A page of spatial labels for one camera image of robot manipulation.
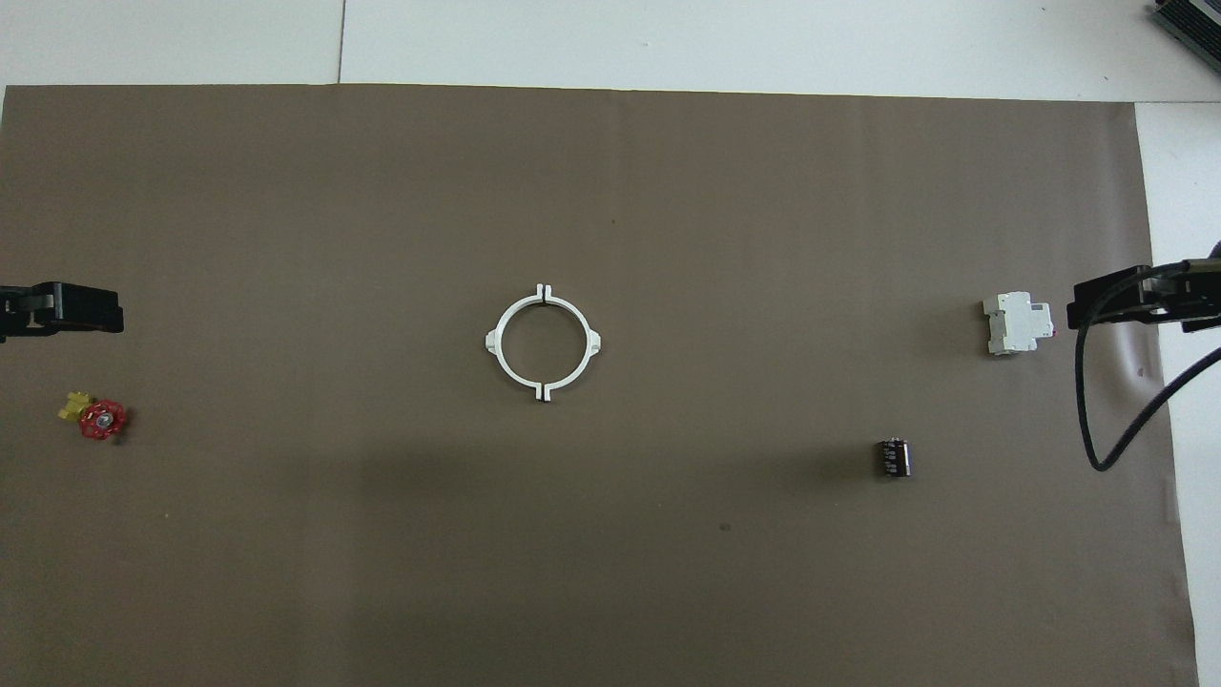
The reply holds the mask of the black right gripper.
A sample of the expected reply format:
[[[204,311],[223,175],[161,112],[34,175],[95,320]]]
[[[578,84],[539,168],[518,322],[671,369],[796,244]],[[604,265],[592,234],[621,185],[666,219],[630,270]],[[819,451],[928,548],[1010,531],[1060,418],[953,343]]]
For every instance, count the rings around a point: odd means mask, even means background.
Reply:
[[[1145,277],[1151,265],[1134,265],[1077,283],[1072,288],[1073,299],[1066,308],[1068,329],[1081,329],[1085,314],[1092,312],[1110,290],[1115,293],[1103,308],[1098,308],[1094,325],[1136,322],[1160,308],[1168,318],[1183,318],[1183,332],[1187,334],[1219,327],[1220,257],[1179,260],[1170,262],[1166,268],[1159,278],[1160,304],[1158,293],[1148,289],[1148,279],[1136,279]]]

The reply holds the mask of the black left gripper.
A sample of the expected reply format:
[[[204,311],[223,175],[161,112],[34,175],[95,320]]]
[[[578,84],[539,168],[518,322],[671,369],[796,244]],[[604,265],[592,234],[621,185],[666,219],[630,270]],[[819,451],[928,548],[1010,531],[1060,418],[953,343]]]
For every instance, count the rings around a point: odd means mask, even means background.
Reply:
[[[46,329],[125,331],[118,293],[89,286],[48,281],[34,288],[1,287],[1,343],[12,338],[45,338]]]

